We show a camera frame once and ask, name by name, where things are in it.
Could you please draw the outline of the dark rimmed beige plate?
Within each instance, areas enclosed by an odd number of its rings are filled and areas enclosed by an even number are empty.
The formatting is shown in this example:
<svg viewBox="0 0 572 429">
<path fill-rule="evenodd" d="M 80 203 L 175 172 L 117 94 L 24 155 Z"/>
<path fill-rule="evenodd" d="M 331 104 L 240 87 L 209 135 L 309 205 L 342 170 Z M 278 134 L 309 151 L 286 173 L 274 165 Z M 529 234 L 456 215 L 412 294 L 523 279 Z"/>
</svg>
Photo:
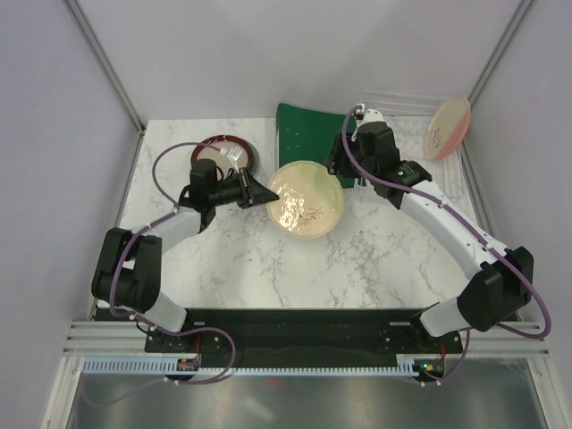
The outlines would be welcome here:
<svg viewBox="0 0 572 429">
<path fill-rule="evenodd" d="M 240 146 L 244 150 L 244 153 L 239 160 L 239 166 L 241 168 L 248 169 L 248 155 L 246 152 L 245 141 L 245 139 L 230 134 L 220 134 L 204 139 L 202 141 L 202 146 L 198 146 L 193 150 L 190 158 L 190 164 L 194 166 L 200 159 L 211 159 L 223 171 L 223 174 L 226 175 L 227 172 L 232 169 L 231 164 L 228 159 L 219 153 L 219 149 L 222 147 L 230 148 L 233 146 Z"/>
</svg>

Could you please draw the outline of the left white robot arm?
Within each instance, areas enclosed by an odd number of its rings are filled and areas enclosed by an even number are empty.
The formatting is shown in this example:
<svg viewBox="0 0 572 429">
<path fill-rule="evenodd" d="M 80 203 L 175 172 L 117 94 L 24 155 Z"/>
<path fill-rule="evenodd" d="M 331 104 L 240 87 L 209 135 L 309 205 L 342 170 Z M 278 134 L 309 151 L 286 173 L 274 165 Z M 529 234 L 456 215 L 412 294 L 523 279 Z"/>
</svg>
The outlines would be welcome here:
<svg viewBox="0 0 572 429">
<path fill-rule="evenodd" d="M 137 231 L 112 228 L 106 233 L 92 296 L 106 302 L 115 315 L 139 316 L 164 330 L 165 341 L 175 350 L 189 350 L 197 338 L 195 328 L 186 324 L 189 312 L 161 292 L 164 253 L 205 231 L 218 206 L 235 203 L 247 209 L 279 199 L 245 168 L 219 179 L 215 161 L 197 161 L 169 214 Z"/>
</svg>

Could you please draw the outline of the pale green plate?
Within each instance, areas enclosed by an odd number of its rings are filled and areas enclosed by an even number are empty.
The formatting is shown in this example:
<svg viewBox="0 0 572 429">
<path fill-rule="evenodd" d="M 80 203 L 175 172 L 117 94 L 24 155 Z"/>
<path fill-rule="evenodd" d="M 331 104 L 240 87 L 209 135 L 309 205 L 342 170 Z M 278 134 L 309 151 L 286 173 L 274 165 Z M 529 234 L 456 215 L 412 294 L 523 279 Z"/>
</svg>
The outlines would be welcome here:
<svg viewBox="0 0 572 429">
<path fill-rule="evenodd" d="M 284 165 L 268 188 L 279 199 L 266 205 L 267 213 L 282 232 L 304 240 L 320 238 L 339 222 L 344 210 L 340 181 L 314 161 Z"/>
</svg>

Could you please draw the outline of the grey-blue plate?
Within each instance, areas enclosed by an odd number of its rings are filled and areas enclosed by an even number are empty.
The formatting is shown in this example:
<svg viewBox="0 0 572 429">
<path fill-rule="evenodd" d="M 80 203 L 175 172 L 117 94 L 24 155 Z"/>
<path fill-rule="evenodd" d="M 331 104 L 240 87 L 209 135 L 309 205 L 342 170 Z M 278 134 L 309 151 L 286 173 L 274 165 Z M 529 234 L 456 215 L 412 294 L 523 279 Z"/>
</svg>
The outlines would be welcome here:
<svg viewBox="0 0 572 429">
<path fill-rule="evenodd" d="M 258 151 L 255 146 L 253 146 L 250 142 L 248 143 L 249 150 L 251 154 L 249 155 L 249 166 L 248 170 L 252 174 L 256 174 L 259 170 L 260 166 L 260 157 Z"/>
</svg>

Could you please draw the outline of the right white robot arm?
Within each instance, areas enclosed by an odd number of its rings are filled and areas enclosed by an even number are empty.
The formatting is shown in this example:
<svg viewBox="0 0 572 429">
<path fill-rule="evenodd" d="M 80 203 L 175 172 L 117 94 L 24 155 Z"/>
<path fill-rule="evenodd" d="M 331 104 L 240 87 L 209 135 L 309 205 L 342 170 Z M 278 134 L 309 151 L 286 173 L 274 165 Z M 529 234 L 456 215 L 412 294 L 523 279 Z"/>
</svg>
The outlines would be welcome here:
<svg viewBox="0 0 572 429">
<path fill-rule="evenodd" d="M 531 253 L 508 248 L 461 214 L 423 166 L 401 159 L 385 122 L 339 132 L 326 167 L 333 175 L 369 180 L 376 195 L 423 226 L 467 277 L 456 298 L 429 307 L 409 329 L 415 349 L 430 351 L 454 331 L 487 332 L 530 302 Z"/>
</svg>

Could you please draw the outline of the red rimmed cream plate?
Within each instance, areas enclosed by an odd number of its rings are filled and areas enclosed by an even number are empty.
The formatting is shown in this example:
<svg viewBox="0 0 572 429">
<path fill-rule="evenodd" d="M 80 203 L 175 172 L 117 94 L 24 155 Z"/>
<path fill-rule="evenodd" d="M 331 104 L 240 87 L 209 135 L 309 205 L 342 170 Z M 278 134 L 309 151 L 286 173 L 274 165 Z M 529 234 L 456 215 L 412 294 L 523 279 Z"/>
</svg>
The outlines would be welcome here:
<svg viewBox="0 0 572 429">
<path fill-rule="evenodd" d="M 248 170 L 252 174 L 256 174 L 259 165 L 260 158 L 257 149 L 248 141 L 245 141 L 246 152 L 248 155 Z"/>
</svg>

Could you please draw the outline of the pink and cream plate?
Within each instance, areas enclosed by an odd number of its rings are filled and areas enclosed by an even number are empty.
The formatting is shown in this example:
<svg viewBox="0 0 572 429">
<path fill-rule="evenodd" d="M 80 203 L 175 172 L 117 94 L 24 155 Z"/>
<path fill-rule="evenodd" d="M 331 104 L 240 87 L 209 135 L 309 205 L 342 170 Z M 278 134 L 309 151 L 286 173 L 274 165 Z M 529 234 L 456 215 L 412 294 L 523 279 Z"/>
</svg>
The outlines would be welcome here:
<svg viewBox="0 0 572 429">
<path fill-rule="evenodd" d="M 448 98 L 437 110 L 425 134 L 424 153 L 435 161 L 453 154 L 467 134 L 471 105 L 465 97 Z"/>
</svg>

